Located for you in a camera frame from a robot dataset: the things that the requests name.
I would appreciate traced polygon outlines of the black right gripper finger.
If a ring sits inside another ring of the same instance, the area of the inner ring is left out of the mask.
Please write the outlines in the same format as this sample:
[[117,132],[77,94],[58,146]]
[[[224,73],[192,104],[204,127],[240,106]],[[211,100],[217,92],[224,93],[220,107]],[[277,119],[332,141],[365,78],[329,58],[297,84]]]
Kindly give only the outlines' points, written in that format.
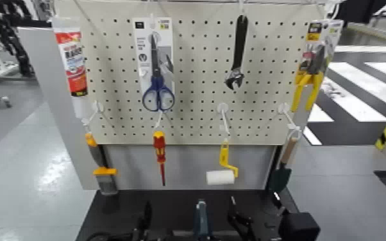
[[253,219],[246,216],[237,210],[236,200],[233,196],[230,197],[230,207],[227,212],[227,221],[229,225],[239,234],[243,241],[257,241],[255,232],[253,231]]

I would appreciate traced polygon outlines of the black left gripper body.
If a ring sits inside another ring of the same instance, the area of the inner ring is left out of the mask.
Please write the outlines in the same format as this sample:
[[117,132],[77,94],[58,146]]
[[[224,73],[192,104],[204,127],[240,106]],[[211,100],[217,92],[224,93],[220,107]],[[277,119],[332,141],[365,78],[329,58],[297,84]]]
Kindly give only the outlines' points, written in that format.
[[132,241],[167,241],[172,240],[171,229],[134,229]]

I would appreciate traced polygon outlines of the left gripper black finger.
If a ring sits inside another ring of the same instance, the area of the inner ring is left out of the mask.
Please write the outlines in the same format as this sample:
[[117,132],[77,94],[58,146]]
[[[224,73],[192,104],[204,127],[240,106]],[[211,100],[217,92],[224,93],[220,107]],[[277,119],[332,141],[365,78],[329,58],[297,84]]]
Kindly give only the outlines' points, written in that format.
[[142,218],[142,231],[149,229],[151,225],[152,216],[153,216],[152,205],[149,201],[147,201],[144,207],[144,215]]

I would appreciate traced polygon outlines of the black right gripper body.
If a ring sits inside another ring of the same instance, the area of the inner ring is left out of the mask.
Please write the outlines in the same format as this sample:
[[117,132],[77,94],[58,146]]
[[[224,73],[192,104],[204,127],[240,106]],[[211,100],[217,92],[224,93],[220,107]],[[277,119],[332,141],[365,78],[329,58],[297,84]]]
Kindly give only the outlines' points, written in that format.
[[316,241],[320,231],[318,223],[308,212],[284,215],[278,228],[283,241]]

